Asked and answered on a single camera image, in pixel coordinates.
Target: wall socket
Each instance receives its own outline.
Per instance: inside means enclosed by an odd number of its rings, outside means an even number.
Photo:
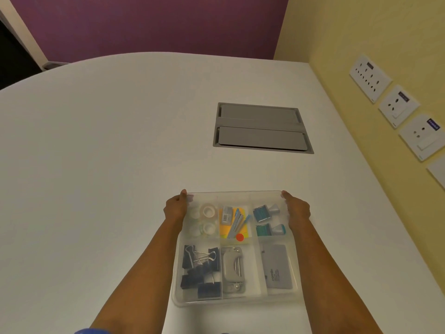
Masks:
[[[427,169],[445,189],[445,155],[428,165]]]
[[[419,102],[397,85],[380,103],[379,110],[392,127],[397,128],[419,106]]]
[[[430,116],[420,114],[400,130],[400,137],[424,161],[445,146],[445,131]]]
[[[359,57],[349,72],[349,75],[351,75],[372,103],[375,103],[392,82],[392,79],[366,55]]]

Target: switch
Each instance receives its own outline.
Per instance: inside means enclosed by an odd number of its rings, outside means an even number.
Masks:
[[[437,134],[430,134],[429,136],[425,137],[423,140],[421,140],[419,142],[419,144],[417,145],[417,147],[420,150],[425,150],[428,146],[430,146],[431,144],[433,144],[436,140],[439,139],[439,135]]]
[[[405,110],[406,110],[406,107],[394,109],[394,111],[392,112],[392,117],[394,117],[394,118],[399,117],[402,114],[402,112],[404,112]]]

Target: yellow wall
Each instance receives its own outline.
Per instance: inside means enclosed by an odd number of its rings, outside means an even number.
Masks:
[[[276,60],[309,62],[445,292],[445,191],[349,77],[366,54],[445,128],[445,0],[289,0]]]

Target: barcode label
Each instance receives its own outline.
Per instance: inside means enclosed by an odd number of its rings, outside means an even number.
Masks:
[[[221,217],[221,224],[223,224],[223,225],[232,224],[233,207],[223,206],[222,211],[223,212],[222,212],[222,217]]]

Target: white tabletop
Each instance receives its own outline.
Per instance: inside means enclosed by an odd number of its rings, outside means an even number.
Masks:
[[[315,154],[213,147],[218,102],[299,108]],[[89,326],[182,188],[307,200],[385,334],[445,330],[443,294],[308,64],[173,53],[70,64],[0,92],[0,155],[2,333]],[[164,333],[223,332],[310,327],[298,303],[170,301]]]

